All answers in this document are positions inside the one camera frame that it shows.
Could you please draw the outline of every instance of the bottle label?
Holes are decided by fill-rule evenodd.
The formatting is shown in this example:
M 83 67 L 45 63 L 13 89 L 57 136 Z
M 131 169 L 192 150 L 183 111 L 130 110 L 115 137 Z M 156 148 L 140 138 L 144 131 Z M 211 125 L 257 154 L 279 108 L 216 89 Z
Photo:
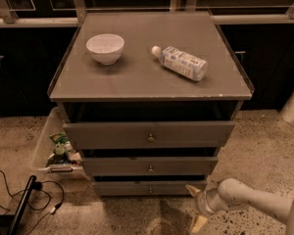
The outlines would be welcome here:
M 204 76 L 207 70 L 206 61 L 171 46 L 163 51 L 162 63 L 168 69 L 197 81 Z

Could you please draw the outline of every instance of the black cabinet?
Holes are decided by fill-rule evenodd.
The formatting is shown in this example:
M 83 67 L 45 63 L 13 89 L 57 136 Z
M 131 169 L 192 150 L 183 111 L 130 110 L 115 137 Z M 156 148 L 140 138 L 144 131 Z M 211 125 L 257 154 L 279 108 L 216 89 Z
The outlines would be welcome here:
M 242 109 L 281 109 L 294 90 L 294 23 L 221 29 L 255 86 Z
M 48 115 L 49 83 L 75 27 L 0 28 L 0 116 Z

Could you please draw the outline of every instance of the dresser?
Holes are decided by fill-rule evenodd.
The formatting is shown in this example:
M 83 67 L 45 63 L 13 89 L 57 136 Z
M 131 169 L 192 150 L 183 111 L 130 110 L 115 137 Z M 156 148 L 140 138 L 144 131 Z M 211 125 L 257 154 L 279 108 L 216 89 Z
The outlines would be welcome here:
M 124 41 L 111 66 L 86 50 L 96 34 Z M 194 82 L 162 67 L 153 46 L 206 60 Z M 88 14 L 50 87 L 63 128 L 99 196 L 186 195 L 200 189 L 253 86 L 207 12 Z

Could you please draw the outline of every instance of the plastic bin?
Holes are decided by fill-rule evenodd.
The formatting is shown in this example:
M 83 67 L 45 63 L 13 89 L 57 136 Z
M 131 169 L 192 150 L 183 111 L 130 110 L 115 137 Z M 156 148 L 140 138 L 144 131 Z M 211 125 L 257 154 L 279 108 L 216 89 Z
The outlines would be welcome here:
M 47 173 L 53 179 L 87 178 L 81 165 L 74 164 L 51 164 L 47 165 L 49 157 L 55 148 L 50 135 L 63 132 L 63 122 L 60 110 L 55 107 L 51 110 L 48 119 L 42 129 L 41 135 L 34 150 L 31 169 Z

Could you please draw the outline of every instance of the bottle cap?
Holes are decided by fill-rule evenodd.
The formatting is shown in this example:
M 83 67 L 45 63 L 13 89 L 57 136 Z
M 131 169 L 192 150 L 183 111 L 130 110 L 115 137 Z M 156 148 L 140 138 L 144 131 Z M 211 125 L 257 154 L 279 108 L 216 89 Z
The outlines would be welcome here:
M 156 56 L 157 58 L 160 58 L 161 56 L 161 48 L 159 46 L 154 46 L 152 49 L 151 49 L 151 53 Z

